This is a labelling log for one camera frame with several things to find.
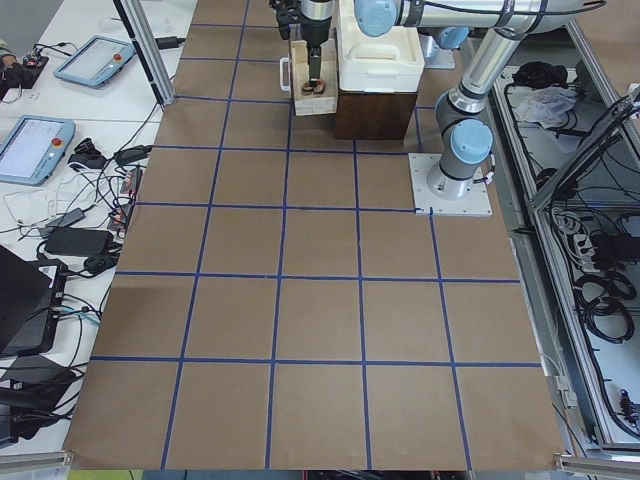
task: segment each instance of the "wooden block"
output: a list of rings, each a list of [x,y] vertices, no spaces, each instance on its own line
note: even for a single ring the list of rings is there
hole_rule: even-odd
[[[335,136],[350,140],[402,140],[418,93],[338,92]]]

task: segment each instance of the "metal post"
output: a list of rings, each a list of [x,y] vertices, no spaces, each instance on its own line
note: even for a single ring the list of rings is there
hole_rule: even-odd
[[[637,462],[577,458],[569,455],[556,455],[555,461],[558,469],[566,472],[601,475],[625,480],[640,480],[640,463]]]
[[[70,468],[72,459],[71,452],[4,455],[0,456],[0,474]]]
[[[153,94],[161,106],[173,103],[175,91],[140,0],[113,0],[140,57]]]

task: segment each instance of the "tablet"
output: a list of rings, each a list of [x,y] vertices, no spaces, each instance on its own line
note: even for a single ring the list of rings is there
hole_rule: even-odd
[[[60,65],[53,75],[67,82],[100,88],[121,71],[135,53],[131,43],[96,35]]]
[[[40,185],[73,139],[72,120],[23,115],[0,146],[0,182]]]

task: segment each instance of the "metal mounting plate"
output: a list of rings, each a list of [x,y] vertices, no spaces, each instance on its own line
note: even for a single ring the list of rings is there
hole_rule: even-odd
[[[460,200],[445,200],[434,194],[427,186],[427,173],[433,165],[440,161],[440,154],[410,153],[411,185],[413,187],[413,204],[418,215],[449,215],[490,217],[492,214],[487,186],[484,183],[474,183],[471,191]],[[480,169],[476,171],[475,179],[482,178]]]

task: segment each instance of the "white container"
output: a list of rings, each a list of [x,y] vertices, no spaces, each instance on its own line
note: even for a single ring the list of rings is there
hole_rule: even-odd
[[[353,0],[339,0],[337,9],[340,89],[416,92],[424,71],[418,31],[393,27],[381,37],[367,37],[358,28]]]
[[[322,44],[322,66],[320,77],[325,81],[323,94],[302,95],[302,84],[309,80],[307,65],[307,43],[303,40],[290,42],[290,58],[280,60],[280,88],[291,91],[297,116],[326,115],[335,113],[338,106],[338,74],[336,73],[335,38]],[[284,84],[285,65],[289,64],[290,84]]]

